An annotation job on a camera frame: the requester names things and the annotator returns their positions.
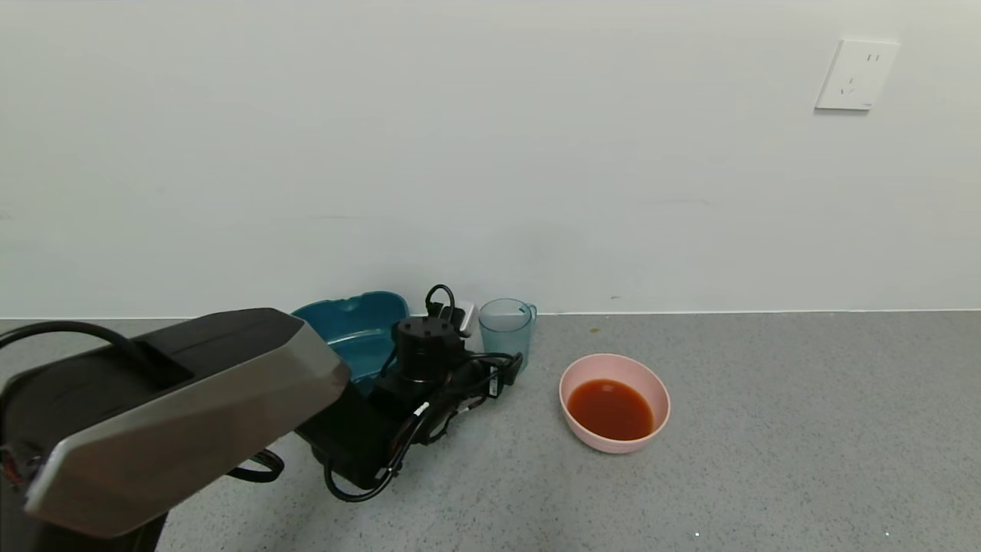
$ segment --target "measuring cup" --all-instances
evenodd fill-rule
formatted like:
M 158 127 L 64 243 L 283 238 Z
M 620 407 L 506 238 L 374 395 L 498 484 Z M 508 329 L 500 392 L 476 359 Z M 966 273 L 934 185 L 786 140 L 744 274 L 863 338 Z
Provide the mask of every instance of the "measuring cup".
M 481 338 L 487 353 L 521 353 L 525 358 L 518 373 L 528 365 L 532 329 L 539 310 L 533 304 L 516 299 L 495 299 L 481 307 Z

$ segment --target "blue plastic tub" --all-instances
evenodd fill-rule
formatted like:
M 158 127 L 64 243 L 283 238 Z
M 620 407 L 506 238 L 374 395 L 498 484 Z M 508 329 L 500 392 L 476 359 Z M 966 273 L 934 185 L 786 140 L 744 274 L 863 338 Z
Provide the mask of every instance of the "blue plastic tub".
M 351 381 L 363 394 L 391 354 L 391 325 L 409 315 L 399 294 L 370 292 L 350 299 L 320 301 L 297 309 L 302 318 L 351 367 Z

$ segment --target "baseboard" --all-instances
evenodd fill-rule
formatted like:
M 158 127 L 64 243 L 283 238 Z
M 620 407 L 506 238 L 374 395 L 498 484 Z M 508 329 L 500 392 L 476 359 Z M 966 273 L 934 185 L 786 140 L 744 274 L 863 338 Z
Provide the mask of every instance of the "baseboard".
M 540 312 L 541 316 L 651 316 L 671 314 L 856 314 L 856 313 L 899 313 L 899 312 L 981 312 L 981 308 L 878 308 L 854 310 L 614 310 L 614 311 L 575 311 Z M 189 320 L 197 316 L 0 316 L 0 321 L 23 320 Z

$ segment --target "pink bowl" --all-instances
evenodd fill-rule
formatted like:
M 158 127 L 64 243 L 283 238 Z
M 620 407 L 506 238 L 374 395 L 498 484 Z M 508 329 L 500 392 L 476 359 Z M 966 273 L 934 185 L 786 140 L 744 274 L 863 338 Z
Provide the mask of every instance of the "pink bowl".
M 617 441 L 596 435 L 576 421 L 569 414 L 569 396 L 577 387 L 594 379 L 619 381 L 640 393 L 654 412 L 654 429 L 650 435 L 633 441 Z M 587 445 L 604 453 L 624 454 L 640 450 L 657 435 L 671 415 L 671 398 L 668 397 L 668 390 L 661 379 L 636 360 L 609 353 L 589 355 L 570 364 L 558 383 L 558 398 L 562 402 L 565 421 L 572 432 Z

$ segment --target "black wire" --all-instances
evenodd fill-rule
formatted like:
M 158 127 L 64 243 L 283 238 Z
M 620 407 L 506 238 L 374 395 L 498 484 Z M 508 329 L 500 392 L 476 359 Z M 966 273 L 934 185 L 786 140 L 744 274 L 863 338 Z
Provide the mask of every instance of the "black wire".
M 141 372 L 143 372 L 143 375 L 152 379 L 157 385 L 161 387 L 168 387 L 176 383 L 176 381 L 173 381 L 167 376 L 167 374 L 156 370 L 153 362 L 146 357 L 143 351 L 141 351 L 132 340 L 110 330 L 109 328 L 89 324 L 88 322 L 57 320 L 51 322 L 37 322 L 36 324 L 21 326 L 20 328 L 15 328 L 9 332 L 0 334 L 0 349 L 31 336 L 59 332 L 86 334 L 102 339 L 103 341 L 108 341 L 110 344 L 116 346 L 124 355 L 129 357 L 129 359 L 135 362 L 135 365 Z
M 379 371 L 379 377 L 385 377 L 388 372 L 388 367 L 391 366 L 391 362 L 395 360 L 395 346 L 391 347 L 391 354 L 388 355 L 388 359 L 382 364 L 382 370 Z
M 442 422 L 442 428 L 439 429 L 439 432 L 437 432 L 434 435 L 427 435 L 426 438 L 423 441 L 420 441 L 420 442 L 422 444 L 424 444 L 424 445 L 432 445 L 433 443 L 439 441 L 441 439 L 441 437 L 446 434 L 446 430 L 449 428 L 449 423 L 455 417 L 457 417 L 458 415 L 460 415 L 462 413 L 471 411 L 471 410 L 475 409 L 476 407 L 482 405 L 484 403 L 484 401 L 486 401 L 488 399 L 488 396 L 487 395 L 481 396 L 480 400 L 467 405 L 467 408 L 466 409 L 464 409 L 463 411 L 460 411 L 459 410 L 460 404 L 462 404 L 463 401 L 466 401 L 467 399 L 472 399 L 472 398 L 473 397 L 467 397 L 467 398 L 461 399 L 460 402 L 457 403 L 457 405 L 456 405 L 457 410 L 454 410 L 453 412 L 449 413 L 449 416 L 447 416 L 446 419 Z
M 443 284 L 436 284 L 432 289 L 426 294 L 426 312 L 429 312 L 429 307 L 433 304 L 433 294 L 437 290 L 443 290 L 446 292 L 446 296 L 449 297 L 449 318 L 453 319 L 453 312 L 456 312 L 456 299 L 453 298 L 453 292 Z
M 252 455 L 249 460 L 269 469 L 232 468 L 232 471 L 229 471 L 226 475 L 250 483 L 270 483 L 275 481 L 280 476 L 280 473 L 283 473 L 286 466 L 283 459 L 269 449 L 262 449 L 262 451 Z
M 503 376 L 504 372 L 510 372 L 511 370 L 515 369 L 514 362 L 515 360 L 517 360 L 517 357 L 515 357 L 514 355 L 507 355 L 505 353 L 477 353 L 468 356 L 467 359 L 464 360 L 464 362 L 469 362 L 470 360 L 475 360 L 475 359 L 508 359 L 510 360 L 510 362 L 508 364 L 505 364 L 504 366 L 498 367 L 496 372 L 492 373 L 486 378 L 470 385 L 469 387 L 464 387 L 463 389 L 460 389 L 459 393 L 471 393 L 477 389 L 480 389 L 482 386 L 486 385 L 492 379 Z
M 409 446 L 412 445 L 416 435 L 424 425 L 426 416 L 429 415 L 430 412 L 432 412 L 432 410 L 427 409 L 427 412 L 424 412 L 419 416 L 418 422 L 416 423 L 415 427 L 412 428 L 412 432 L 409 433 L 409 438 L 405 440 L 405 443 L 403 443 L 398 449 L 398 453 L 395 454 L 395 456 L 391 459 L 391 462 L 389 462 L 386 466 L 385 475 L 382 476 L 382 481 L 379 482 L 377 487 L 362 494 L 350 494 L 340 490 L 337 488 L 337 484 L 334 482 L 334 461 L 328 459 L 327 463 L 324 465 L 324 481 L 327 483 L 327 490 L 331 491 L 331 494 L 344 502 L 364 502 L 378 496 L 379 493 L 385 490 L 385 487 L 391 483 L 392 478 L 397 475 L 397 471 L 402 464 L 402 459 L 405 458 L 405 453 L 409 452 Z

